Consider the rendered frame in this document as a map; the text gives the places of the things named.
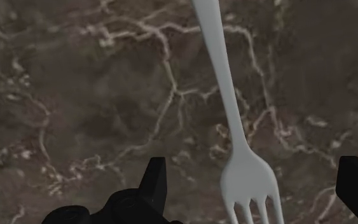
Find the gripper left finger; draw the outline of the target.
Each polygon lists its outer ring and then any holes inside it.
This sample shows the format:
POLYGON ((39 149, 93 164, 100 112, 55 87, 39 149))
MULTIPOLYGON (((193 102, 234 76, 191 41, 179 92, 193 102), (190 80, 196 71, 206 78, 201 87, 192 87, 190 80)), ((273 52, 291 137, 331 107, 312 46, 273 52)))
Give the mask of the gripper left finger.
POLYGON ((153 157, 139 187, 113 193, 100 211, 90 214, 83 206, 63 206, 41 224, 183 224, 163 217, 166 198, 166 160, 153 157))

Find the white fork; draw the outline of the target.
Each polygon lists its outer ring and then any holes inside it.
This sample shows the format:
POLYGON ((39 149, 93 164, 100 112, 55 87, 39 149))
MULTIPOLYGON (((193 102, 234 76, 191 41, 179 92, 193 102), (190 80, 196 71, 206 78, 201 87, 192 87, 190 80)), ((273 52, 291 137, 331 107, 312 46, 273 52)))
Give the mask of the white fork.
POLYGON ((250 209, 255 201, 263 224, 269 224, 266 199, 273 202, 277 224, 285 224, 279 187, 273 169, 255 154, 245 138, 228 54, 218 0, 191 0, 200 24, 212 67, 216 74, 231 134, 232 153, 220 178, 221 194, 232 224, 238 224, 235 203, 243 207, 247 224, 254 224, 250 209))

